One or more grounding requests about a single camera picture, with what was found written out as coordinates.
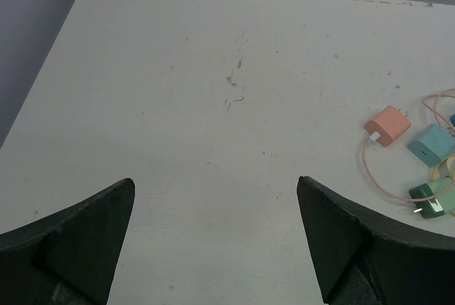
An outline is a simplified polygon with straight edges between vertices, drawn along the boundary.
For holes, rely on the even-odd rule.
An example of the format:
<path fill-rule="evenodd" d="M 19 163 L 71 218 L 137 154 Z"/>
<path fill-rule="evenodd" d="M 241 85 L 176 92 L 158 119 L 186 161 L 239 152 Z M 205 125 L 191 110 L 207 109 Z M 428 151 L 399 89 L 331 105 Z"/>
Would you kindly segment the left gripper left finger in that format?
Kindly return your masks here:
<path fill-rule="evenodd" d="M 106 304 L 132 214 L 124 178 L 1 235 L 2 304 Z"/>

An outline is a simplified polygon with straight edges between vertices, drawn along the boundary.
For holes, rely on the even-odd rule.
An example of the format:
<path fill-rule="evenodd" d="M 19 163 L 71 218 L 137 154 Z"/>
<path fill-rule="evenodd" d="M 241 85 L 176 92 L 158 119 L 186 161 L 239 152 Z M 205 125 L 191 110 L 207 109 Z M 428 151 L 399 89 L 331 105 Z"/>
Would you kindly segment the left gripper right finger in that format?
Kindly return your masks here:
<path fill-rule="evenodd" d="M 393 220 L 309 176 L 296 189 L 325 304 L 453 304 L 454 238 Z"/>

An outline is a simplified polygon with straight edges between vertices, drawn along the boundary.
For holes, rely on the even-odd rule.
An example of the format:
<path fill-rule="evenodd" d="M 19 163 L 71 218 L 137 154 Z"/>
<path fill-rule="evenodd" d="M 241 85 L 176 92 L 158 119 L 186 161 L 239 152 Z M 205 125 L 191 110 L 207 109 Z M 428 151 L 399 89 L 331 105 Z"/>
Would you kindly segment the salmon plug with cable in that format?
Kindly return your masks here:
<path fill-rule="evenodd" d="M 386 106 L 373 118 L 368 120 L 364 129 L 369 133 L 367 143 L 379 143 L 389 146 L 411 127 L 409 119 L 392 105 Z"/>

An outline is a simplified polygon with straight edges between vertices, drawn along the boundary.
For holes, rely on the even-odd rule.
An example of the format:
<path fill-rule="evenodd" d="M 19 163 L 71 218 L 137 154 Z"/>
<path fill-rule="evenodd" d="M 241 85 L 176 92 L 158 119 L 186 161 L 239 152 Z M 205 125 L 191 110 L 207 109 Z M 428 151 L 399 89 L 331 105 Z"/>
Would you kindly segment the teal plug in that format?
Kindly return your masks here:
<path fill-rule="evenodd" d="M 435 167 L 454 150 L 454 138 L 437 124 L 430 124 L 407 148 L 425 165 Z"/>

